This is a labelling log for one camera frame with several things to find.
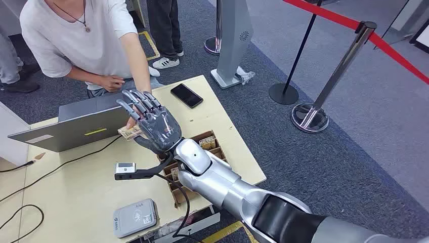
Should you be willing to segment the person's right hand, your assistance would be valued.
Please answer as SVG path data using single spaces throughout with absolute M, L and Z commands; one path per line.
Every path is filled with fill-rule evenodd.
M 110 93 L 120 90 L 124 83 L 125 81 L 122 77 L 114 75 L 100 76 L 98 80 L 98 85 L 102 86 Z

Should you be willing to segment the person's left hand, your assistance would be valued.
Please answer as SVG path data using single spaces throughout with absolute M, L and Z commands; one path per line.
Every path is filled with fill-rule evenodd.
M 143 105 L 143 101 L 142 99 L 145 99 L 145 97 L 143 96 L 143 93 L 138 91 L 138 90 L 130 90 L 130 91 L 125 91 L 124 95 L 128 97 L 128 99 L 131 100 L 133 106 L 132 109 L 134 111 L 134 113 L 136 115 L 131 115 L 131 117 L 129 118 L 126 127 L 129 129 L 131 127 L 133 127 L 138 118 L 137 115 L 139 117 L 143 117 L 144 114 L 147 112 L 147 108 L 146 106 Z

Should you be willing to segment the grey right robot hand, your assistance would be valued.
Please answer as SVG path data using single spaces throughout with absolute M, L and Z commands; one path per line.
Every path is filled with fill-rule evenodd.
M 170 111 L 147 91 L 123 90 L 132 105 L 121 99 L 116 102 L 124 108 L 142 131 L 144 137 L 134 138 L 139 145 L 155 154 L 173 151 L 182 140 L 181 127 Z

